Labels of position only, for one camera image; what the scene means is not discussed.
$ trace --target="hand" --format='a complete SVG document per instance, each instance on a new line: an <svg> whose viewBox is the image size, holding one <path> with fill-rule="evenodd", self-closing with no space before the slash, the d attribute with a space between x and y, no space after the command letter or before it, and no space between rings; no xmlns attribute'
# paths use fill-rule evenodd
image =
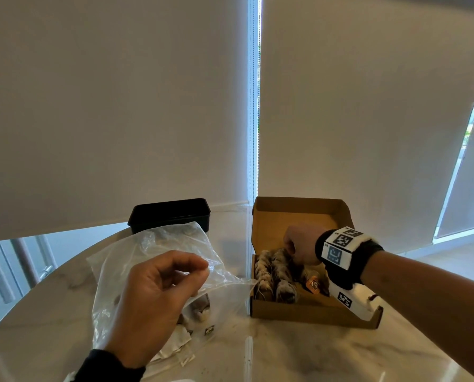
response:
<svg viewBox="0 0 474 382"><path fill-rule="evenodd" d="M207 267L194 253L170 250L131 268L102 349L125 367L147 365L170 338L185 302L207 280Z"/></svg>
<svg viewBox="0 0 474 382"><path fill-rule="evenodd" d="M315 254L316 241L328 229L319 224L291 225L285 232L285 248L293 256L297 265L317 265L320 261Z"/></svg>

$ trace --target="plastic bag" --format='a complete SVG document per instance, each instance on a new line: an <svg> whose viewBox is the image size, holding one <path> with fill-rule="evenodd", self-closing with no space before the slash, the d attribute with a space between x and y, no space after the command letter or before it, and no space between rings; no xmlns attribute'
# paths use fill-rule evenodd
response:
<svg viewBox="0 0 474 382"><path fill-rule="evenodd" d="M170 358L149 363L144 376L157 374L178 363L183 366L193 359L194 353L217 334L226 319L247 300L256 283L255 280L242 280L229 273L212 249L207 235L195 222L167 225L126 237L87 258L97 280L92 309L94 348L100 347L110 330L117 301L131 268L169 250L196 253L208 261L210 274L198 295L191 297L182 311L191 325L191 340ZM210 299L210 313L208 319L201 322L192 316L188 306L205 294Z"/></svg>

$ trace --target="black plastic container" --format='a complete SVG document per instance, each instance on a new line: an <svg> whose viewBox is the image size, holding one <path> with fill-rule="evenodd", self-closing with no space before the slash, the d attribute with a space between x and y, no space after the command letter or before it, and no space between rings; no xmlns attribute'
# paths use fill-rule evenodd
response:
<svg viewBox="0 0 474 382"><path fill-rule="evenodd" d="M196 221L205 232L208 232L209 218L210 208L206 199L181 199L136 205L127 225L131 227L134 234L164 225L187 224Z"/></svg>

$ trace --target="marble table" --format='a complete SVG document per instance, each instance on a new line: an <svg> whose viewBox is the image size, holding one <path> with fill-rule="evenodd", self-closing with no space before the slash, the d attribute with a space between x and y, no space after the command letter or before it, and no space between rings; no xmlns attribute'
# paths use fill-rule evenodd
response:
<svg viewBox="0 0 474 382"><path fill-rule="evenodd" d="M209 237L229 270L243 276L250 209L221 208ZM92 342L96 290L86 258L126 237L123 230L62 265L0 323L0 381L63 381ZM150 380L440 381L474 378L385 303L375 331L249 318L243 307L185 367Z"/></svg>

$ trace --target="open cardboard box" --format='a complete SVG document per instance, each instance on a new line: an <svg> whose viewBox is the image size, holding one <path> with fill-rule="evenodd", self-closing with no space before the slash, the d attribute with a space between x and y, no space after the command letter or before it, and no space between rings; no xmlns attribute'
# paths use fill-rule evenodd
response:
<svg viewBox="0 0 474 382"><path fill-rule="evenodd" d="M253 206L251 242L255 252L283 247L287 227L296 223L319 223L328 229L354 227L348 206L341 199L257 197ZM253 255L251 273L254 274ZM314 295L296 283L299 300L283 304L255 300L250 310L254 318L332 324L344 327L378 328L384 309L379 307L370 321L359 319L332 296Z"/></svg>

